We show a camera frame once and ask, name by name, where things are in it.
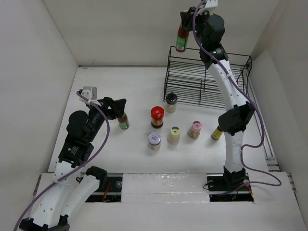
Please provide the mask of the yellow cap chili sauce bottle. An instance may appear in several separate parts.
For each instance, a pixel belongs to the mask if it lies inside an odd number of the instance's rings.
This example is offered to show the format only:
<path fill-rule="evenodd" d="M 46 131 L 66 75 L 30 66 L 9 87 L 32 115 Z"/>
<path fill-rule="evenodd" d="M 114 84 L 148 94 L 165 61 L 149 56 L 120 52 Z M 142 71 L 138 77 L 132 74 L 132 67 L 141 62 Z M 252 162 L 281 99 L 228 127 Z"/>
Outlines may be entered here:
<path fill-rule="evenodd" d="M 179 26 L 179 29 L 178 29 L 178 33 L 177 33 L 177 41 L 176 41 L 176 45 L 175 45 L 177 52 L 185 52 L 188 37 L 189 37 L 189 32 L 186 31 L 183 28 L 182 20 L 181 20 L 181 23 L 180 23 L 180 26 Z"/>

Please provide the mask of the green label sauce bottle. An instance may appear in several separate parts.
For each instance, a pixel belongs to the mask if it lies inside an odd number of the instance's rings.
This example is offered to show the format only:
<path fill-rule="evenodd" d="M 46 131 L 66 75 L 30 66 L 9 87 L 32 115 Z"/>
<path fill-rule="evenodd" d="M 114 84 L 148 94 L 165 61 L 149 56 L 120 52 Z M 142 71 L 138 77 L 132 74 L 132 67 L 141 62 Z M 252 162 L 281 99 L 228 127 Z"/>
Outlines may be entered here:
<path fill-rule="evenodd" d="M 128 116 L 126 113 L 123 113 L 123 116 L 118 118 L 118 124 L 121 129 L 128 129 L 129 128 L 129 121 Z"/>

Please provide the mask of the red lid chili jar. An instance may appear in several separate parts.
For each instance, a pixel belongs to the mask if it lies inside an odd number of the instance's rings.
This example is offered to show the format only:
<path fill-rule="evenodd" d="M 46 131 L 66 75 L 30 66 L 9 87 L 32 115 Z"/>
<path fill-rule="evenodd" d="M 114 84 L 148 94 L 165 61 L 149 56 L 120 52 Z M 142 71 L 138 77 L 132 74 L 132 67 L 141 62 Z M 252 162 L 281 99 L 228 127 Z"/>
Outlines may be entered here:
<path fill-rule="evenodd" d="M 163 126 L 163 118 L 165 111 L 160 106 L 155 106 L 151 109 L 151 125 L 154 128 L 161 128 Z"/>

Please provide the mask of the small yellow oil bottle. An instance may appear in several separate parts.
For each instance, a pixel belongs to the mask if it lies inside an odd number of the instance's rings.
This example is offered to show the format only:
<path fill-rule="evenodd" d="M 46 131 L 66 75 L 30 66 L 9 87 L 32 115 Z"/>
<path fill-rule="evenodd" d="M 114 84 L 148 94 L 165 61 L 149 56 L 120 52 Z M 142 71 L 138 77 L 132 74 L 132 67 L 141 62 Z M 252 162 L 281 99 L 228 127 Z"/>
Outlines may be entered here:
<path fill-rule="evenodd" d="M 222 134 L 223 134 L 223 131 L 221 130 L 219 126 L 217 126 L 217 128 L 211 134 L 211 138 L 214 140 L 219 140 Z"/>

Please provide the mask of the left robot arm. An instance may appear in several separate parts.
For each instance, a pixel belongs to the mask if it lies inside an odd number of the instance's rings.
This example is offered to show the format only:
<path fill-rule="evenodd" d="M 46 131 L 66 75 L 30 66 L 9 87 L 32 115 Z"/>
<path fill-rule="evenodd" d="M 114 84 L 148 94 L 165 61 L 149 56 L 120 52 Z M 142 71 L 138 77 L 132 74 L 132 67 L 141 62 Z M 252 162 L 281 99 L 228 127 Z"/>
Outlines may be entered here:
<path fill-rule="evenodd" d="M 90 195 L 107 186 L 107 171 L 99 167 L 88 168 L 80 182 L 77 182 L 77 177 L 95 157 L 92 142 L 101 126 L 106 124 L 109 134 L 109 120 L 124 116 L 127 100 L 110 97 L 91 100 L 81 96 L 80 92 L 77 95 L 85 100 L 89 111 L 79 110 L 70 115 L 66 128 L 68 134 L 58 156 L 52 183 L 33 199 L 33 204 L 39 198 L 42 200 L 32 216 L 20 216 L 15 230 L 67 231 L 70 221 Z"/>

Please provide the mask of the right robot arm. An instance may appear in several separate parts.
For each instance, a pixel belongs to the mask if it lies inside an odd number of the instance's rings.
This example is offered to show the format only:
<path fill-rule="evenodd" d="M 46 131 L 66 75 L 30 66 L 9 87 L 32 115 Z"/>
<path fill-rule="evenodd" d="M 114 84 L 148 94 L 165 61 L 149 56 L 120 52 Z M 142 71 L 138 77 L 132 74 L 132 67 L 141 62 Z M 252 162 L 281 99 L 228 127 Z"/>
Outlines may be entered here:
<path fill-rule="evenodd" d="M 208 186 L 227 194 L 248 184 L 242 146 L 244 131 L 255 113 L 255 105 L 235 81 L 228 55 L 221 44 L 225 33 L 224 20 L 210 13 L 210 8 L 212 5 L 204 0 L 197 7 L 182 11 L 180 28 L 186 34 L 193 33 L 200 59 L 213 76 L 224 100 L 226 112 L 218 118 L 218 127 L 225 137 L 226 160 L 223 174 L 208 178 Z"/>

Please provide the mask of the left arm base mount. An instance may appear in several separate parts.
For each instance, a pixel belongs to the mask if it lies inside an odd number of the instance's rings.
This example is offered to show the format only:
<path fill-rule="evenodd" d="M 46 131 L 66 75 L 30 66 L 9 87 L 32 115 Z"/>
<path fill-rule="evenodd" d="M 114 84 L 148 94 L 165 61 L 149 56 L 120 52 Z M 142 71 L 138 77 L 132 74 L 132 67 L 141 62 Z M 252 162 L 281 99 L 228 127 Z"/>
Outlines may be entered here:
<path fill-rule="evenodd" d="M 121 202 L 123 174 L 108 173 L 107 182 L 102 188 L 93 192 L 86 203 L 118 203 Z"/>

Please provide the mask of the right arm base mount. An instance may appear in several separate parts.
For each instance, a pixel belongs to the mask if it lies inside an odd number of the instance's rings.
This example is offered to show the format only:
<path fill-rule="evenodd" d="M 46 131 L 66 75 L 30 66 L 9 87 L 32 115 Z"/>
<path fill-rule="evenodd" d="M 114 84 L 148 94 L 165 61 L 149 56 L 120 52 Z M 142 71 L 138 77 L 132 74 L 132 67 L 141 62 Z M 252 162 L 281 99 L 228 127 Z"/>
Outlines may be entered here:
<path fill-rule="evenodd" d="M 229 185 L 223 174 L 207 174 L 203 189 L 209 193 L 210 202 L 254 202 L 248 174 L 236 183 Z"/>

